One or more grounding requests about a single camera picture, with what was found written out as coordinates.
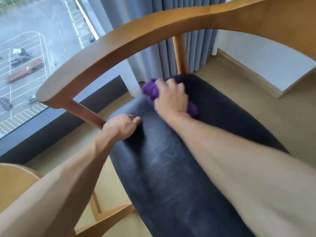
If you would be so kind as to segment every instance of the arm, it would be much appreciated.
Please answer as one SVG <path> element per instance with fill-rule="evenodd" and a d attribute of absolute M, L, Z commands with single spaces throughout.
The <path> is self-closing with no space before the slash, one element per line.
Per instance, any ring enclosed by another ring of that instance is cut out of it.
<path fill-rule="evenodd" d="M 186 114 L 187 96 L 174 80 L 159 87 L 155 109 L 186 143 L 217 188 L 258 236 L 312 236 L 316 171 L 269 148 Z"/>
<path fill-rule="evenodd" d="M 113 145 L 128 138 L 139 117 L 119 115 L 77 155 L 32 185 L 0 214 L 1 237 L 69 237 L 87 206 Z"/>

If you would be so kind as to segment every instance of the white wall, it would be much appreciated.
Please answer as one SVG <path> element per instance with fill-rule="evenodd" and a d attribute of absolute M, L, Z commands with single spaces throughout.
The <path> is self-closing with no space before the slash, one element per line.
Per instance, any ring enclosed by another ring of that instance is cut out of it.
<path fill-rule="evenodd" d="M 309 57 L 266 38 L 235 32 L 218 31 L 214 47 L 250 68 L 275 87 L 284 91 L 316 66 Z"/>

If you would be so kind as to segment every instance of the black leather seat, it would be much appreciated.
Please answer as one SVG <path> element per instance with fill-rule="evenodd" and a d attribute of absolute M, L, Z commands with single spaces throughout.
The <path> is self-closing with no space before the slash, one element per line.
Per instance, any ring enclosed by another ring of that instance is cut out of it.
<path fill-rule="evenodd" d="M 189 99 L 199 109 L 200 121 L 287 152 L 254 117 L 199 77 L 174 78 L 184 83 Z M 121 113 L 140 116 L 142 124 L 130 138 L 114 146 L 110 157 L 154 237 L 254 236 L 145 96 L 127 103 L 111 117 Z"/>

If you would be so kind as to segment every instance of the parking lot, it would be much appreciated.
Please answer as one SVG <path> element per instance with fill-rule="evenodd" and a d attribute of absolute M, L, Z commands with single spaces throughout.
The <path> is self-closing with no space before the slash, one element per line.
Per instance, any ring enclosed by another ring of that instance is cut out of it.
<path fill-rule="evenodd" d="M 47 108 L 29 98 L 57 68 L 87 47 L 92 35 L 72 0 L 39 0 L 6 15 L 0 19 L 0 30 L 6 33 L 0 36 L 0 97 L 13 107 L 8 111 L 0 107 L 0 134 L 9 133 Z M 13 49 L 17 48 L 23 48 L 30 59 L 12 66 L 16 58 Z M 34 71 L 7 83 L 9 75 L 25 70 L 38 58 L 42 64 Z"/>

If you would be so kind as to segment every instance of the person's left arm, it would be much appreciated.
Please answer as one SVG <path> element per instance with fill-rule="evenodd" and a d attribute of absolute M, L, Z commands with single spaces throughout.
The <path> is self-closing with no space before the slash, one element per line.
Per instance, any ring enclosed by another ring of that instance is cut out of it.
<path fill-rule="evenodd" d="M 110 150 L 132 135 L 140 121 L 140 117 L 122 114 L 107 122 L 85 150 L 37 181 L 0 214 L 0 236 L 68 237 L 91 198 Z"/>

